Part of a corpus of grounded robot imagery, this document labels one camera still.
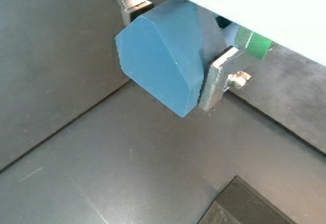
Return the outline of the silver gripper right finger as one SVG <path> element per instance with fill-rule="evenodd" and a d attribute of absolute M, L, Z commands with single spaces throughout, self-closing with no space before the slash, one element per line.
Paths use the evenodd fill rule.
<path fill-rule="evenodd" d="M 203 82 L 199 107 L 206 112 L 222 99 L 230 87 L 242 90 L 251 75 L 245 70 L 258 63 L 258 59 L 245 50 L 229 46 L 210 63 Z"/>

